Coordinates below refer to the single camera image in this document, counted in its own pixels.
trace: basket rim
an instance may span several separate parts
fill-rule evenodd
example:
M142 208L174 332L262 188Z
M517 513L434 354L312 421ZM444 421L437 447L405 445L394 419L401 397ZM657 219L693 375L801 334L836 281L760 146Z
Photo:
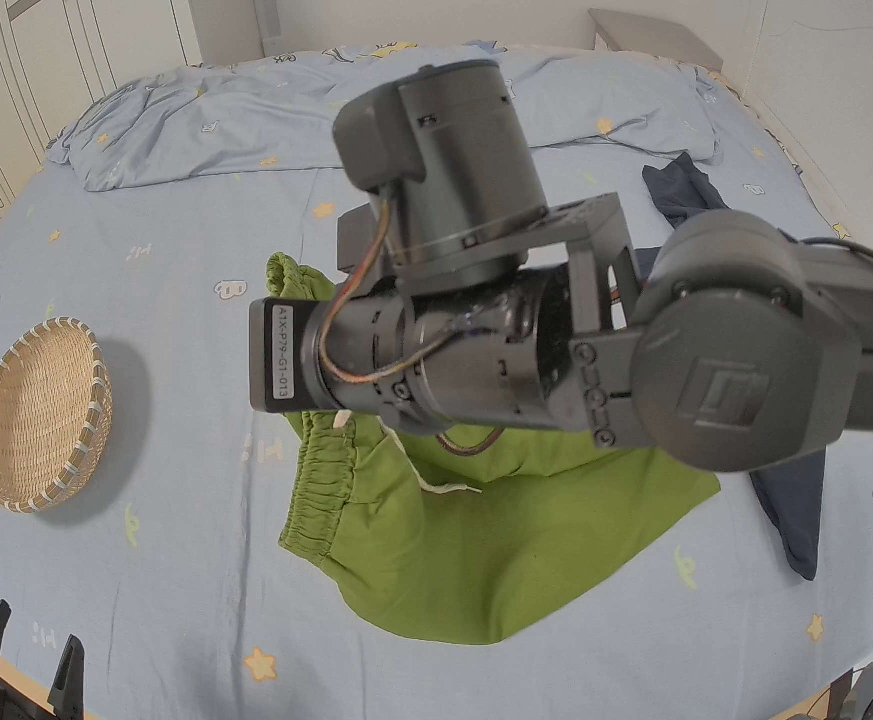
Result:
M104 364L103 351L100 343L90 327L83 321L76 318L55 318L47 319L36 324L33 328L26 331L22 336L13 342L13 345L0 358L0 383L3 381L3 376L10 370L8 360L12 357L20 357L20 348L29 347L32 339L43 339L43 337L54 330L77 330L82 333L90 344L90 349L93 354L93 383L90 391L90 402L87 406L87 412L83 417L83 427L79 437L73 444L73 449L70 456L59 471L53 477L51 484L44 487L43 491L29 499L29 501L11 501L0 495L0 507L6 510L17 513L32 513L41 512L50 509L50 507L64 500L68 496L70 487L73 485L77 474L80 472L80 467L83 464L86 455L90 452L90 448L94 444L94 440L98 433L98 426L101 418L104 415L104 400L109 389L109 376L107 374L107 366ZM49 491L56 488L57 493L53 496Z

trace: green pants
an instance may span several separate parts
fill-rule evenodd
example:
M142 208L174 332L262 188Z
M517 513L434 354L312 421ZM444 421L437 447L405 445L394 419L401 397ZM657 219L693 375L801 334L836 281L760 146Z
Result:
M270 294L329 299L320 272L278 253ZM471 458L353 414L288 414L300 436L280 546L332 578L360 618L405 638L500 642L596 587L717 478L663 451L598 450L588 434L507 430ZM490 434L459 426L475 446ZM459 484L450 492L431 486Z

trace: screw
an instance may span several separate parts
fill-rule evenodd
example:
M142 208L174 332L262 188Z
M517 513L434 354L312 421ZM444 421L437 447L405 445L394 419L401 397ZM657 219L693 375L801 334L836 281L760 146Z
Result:
M596 444L601 449L611 449L616 443L616 435L609 429L598 429L596 435Z
M601 389L589 390L586 393L586 399L598 408L603 408L607 405L607 393Z
M790 292L782 285L770 288L769 302L776 306L787 306L790 304Z
M589 365L597 359L597 350L593 348L593 344L578 343L573 347L573 356L576 358L576 362Z

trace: headboard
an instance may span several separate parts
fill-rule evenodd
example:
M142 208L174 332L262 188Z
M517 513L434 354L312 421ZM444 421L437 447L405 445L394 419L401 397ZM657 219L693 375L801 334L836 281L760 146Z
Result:
M751 0L726 74L830 224L873 246L873 0Z

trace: wicker basket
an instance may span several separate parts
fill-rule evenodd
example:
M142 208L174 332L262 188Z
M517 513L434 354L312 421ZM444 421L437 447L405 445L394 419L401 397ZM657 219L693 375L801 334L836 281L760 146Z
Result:
M97 468L110 432L110 377L78 319L41 322L0 360L0 507L40 512Z

